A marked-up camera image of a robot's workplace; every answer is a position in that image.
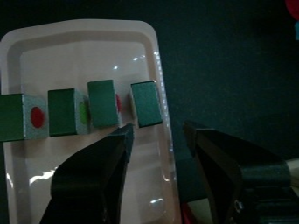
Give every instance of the wooden block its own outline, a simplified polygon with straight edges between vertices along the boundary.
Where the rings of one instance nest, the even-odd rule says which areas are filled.
[[[161,123],[162,114],[154,82],[150,80],[132,84],[130,96],[138,128]]]
[[[28,94],[0,95],[0,141],[48,136],[45,101]]]
[[[88,83],[89,114],[93,127],[118,124],[116,91],[112,80]]]
[[[74,88],[48,91],[50,137],[89,133],[88,99]]]

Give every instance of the green block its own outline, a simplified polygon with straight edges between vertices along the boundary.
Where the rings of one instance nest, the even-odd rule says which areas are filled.
[[[130,90],[134,118],[138,128],[161,123],[162,114],[154,82],[150,80],[134,83],[130,85]]]
[[[46,136],[45,101],[28,94],[0,95],[0,142]]]
[[[86,97],[74,89],[48,91],[50,137],[89,133]]]
[[[88,83],[89,114],[93,127],[106,127],[118,123],[116,92],[112,80]]]

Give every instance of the table surface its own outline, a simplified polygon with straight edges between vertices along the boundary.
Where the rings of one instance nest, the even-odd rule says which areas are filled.
[[[204,197],[182,137],[185,119],[284,159],[299,157],[299,42],[284,1],[3,0],[0,37],[74,18],[141,20],[154,28],[181,201]],[[2,153],[0,164],[5,186]],[[7,223],[3,191],[0,201],[0,222]]]

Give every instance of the red dot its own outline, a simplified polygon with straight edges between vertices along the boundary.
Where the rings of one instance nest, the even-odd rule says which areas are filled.
[[[44,113],[40,110],[40,108],[37,107],[32,108],[30,118],[32,118],[32,126],[36,129],[38,129],[42,126],[42,122],[44,122]]]
[[[121,110],[121,101],[120,101],[120,98],[116,94],[116,112],[118,113]]]

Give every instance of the block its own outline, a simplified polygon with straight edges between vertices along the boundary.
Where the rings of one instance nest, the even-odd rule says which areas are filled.
[[[88,101],[93,127],[117,125],[117,100],[112,80],[98,80],[88,83]]]
[[[130,97],[138,128],[161,123],[162,114],[154,81],[130,84]]]
[[[89,133],[88,98],[74,88],[48,91],[50,137]]]
[[[0,95],[0,142],[48,136],[46,103],[28,94]]]

